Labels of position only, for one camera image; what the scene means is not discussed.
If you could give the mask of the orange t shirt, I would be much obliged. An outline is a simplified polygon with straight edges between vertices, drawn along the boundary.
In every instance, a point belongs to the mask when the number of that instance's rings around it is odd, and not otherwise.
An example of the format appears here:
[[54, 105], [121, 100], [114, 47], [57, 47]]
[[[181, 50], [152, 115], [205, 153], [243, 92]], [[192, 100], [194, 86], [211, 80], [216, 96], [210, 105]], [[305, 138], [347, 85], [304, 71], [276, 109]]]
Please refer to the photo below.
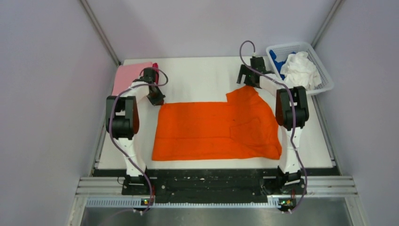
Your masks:
[[225, 102], [164, 104], [159, 111], [152, 159], [193, 161], [278, 160], [279, 125], [255, 88], [226, 94]]

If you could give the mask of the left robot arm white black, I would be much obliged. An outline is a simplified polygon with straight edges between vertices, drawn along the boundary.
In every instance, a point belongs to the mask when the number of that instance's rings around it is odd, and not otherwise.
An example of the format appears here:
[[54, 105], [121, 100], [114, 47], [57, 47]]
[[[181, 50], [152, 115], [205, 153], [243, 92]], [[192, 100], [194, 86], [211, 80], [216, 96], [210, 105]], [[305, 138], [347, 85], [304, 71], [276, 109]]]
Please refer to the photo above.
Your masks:
[[168, 76], [159, 68], [143, 68], [139, 77], [116, 95], [106, 98], [105, 124], [111, 142], [122, 153], [127, 164], [127, 176], [137, 172], [138, 178], [133, 182], [133, 189], [139, 194], [154, 196], [154, 188], [145, 173], [146, 166], [139, 162], [135, 150], [135, 135], [140, 129], [138, 103], [147, 99], [153, 106], [165, 103], [165, 95], [160, 87], [168, 84]]

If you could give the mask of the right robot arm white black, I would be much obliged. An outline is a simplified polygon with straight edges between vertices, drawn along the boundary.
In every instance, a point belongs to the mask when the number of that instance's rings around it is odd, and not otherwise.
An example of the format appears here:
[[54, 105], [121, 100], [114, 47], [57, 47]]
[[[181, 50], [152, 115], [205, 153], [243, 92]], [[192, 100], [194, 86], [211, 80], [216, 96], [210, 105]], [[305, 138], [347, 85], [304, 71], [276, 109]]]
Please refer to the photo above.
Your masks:
[[267, 90], [276, 98], [275, 118], [281, 128], [282, 153], [276, 178], [262, 184], [261, 192], [291, 194], [300, 189], [305, 190], [307, 179], [302, 176], [306, 177], [307, 172], [299, 156], [300, 137], [310, 116], [305, 88], [290, 88], [277, 81], [266, 70], [261, 56], [252, 56], [250, 64], [242, 63], [237, 83]]

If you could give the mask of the crimson folded t shirt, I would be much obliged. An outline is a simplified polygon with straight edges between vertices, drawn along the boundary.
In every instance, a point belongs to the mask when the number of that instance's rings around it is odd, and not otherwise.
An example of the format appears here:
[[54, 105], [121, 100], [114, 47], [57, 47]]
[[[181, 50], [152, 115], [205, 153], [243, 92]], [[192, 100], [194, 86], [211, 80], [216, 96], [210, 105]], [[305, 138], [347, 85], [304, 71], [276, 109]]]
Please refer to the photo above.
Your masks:
[[155, 84], [159, 82], [159, 67], [157, 63], [152, 64], [153, 70], [155, 71], [155, 75], [153, 76], [153, 81]]

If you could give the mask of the blue t shirt in basket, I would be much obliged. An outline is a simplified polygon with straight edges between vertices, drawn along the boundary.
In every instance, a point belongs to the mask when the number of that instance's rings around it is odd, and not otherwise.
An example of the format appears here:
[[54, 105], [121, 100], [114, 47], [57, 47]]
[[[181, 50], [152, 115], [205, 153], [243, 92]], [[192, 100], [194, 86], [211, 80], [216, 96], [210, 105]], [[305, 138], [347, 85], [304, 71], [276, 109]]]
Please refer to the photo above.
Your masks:
[[287, 62], [287, 58], [283, 61], [277, 61], [277, 55], [273, 50], [268, 50], [270, 57], [272, 59], [272, 64], [275, 66], [275, 74], [278, 75], [282, 80], [286, 78], [284, 74], [280, 74], [282, 66]]

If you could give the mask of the pink folded t shirt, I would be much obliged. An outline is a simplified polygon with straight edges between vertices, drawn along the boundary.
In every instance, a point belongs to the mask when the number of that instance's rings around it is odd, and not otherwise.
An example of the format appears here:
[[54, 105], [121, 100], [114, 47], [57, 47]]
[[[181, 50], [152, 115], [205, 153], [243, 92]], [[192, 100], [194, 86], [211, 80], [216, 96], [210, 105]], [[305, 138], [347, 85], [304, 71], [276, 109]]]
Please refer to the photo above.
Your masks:
[[112, 96], [117, 96], [126, 90], [135, 79], [139, 78], [140, 72], [144, 68], [152, 66], [152, 62], [119, 66], [115, 75]]

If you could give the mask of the white plastic basket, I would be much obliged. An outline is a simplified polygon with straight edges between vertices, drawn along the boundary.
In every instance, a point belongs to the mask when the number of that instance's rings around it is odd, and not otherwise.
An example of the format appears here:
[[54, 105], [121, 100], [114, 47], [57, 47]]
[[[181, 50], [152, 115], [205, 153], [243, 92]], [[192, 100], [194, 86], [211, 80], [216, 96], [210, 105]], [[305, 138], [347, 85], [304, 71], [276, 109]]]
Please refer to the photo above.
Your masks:
[[[276, 55], [277, 55], [277, 61], [283, 61], [285, 60], [289, 54], [291, 53], [297, 53], [300, 51], [304, 51], [309, 53], [309, 59], [316, 65], [322, 79], [322, 83], [318, 85], [314, 90], [306, 90], [306, 93], [308, 95], [317, 95], [322, 92], [331, 90], [334, 87], [334, 83], [332, 82], [331, 76], [328, 74], [327, 70], [325, 69], [324, 65], [322, 64], [320, 58], [317, 56], [315, 50], [313, 47], [306, 42], [293, 42], [293, 43], [288, 43], [288, 44], [279, 44], [279, 45], [272, 45], [266, 48], [266, 54], [268, 56], [268, 59], [271, 62], [271, 67], [272, 71], [275, 73], [275, 66], [272, 64], [272, 59], [270, 57], [270, 54], [268, 50], [273, 50]], [[287, 85], [291, 85], [290, 83], [287, 83], [283, 81], [278, 75], [278, 79]]]

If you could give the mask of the white crumpled t shirt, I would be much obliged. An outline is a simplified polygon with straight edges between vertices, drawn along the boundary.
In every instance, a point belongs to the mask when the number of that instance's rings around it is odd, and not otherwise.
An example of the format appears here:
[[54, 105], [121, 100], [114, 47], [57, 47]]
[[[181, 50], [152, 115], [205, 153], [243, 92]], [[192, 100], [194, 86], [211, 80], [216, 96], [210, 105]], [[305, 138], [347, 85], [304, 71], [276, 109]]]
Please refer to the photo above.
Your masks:
[[308, 57], [309, 53], [304, 51], [289, 54], [279, 72], [283, 80], [293, 86], [303, 86], [306, 90], [314, 90], [320, 85], [321, 75]]

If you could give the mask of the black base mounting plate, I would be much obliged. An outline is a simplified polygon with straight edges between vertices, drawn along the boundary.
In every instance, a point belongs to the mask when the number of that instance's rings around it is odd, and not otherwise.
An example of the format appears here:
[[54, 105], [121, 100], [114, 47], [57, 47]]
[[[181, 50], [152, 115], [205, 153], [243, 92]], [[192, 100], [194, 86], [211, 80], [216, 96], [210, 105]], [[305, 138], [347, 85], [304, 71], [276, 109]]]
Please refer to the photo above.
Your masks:
[[122, 195], [144, 195], [147, 204], [160, 203], [261, 203], [268, 195], [300, 196], [304, 182], [279, 186], [274, 169], [148, 169], [146, 175], [128, 176], [125, 170], [96, 169], [94, 177], [124, 178]]

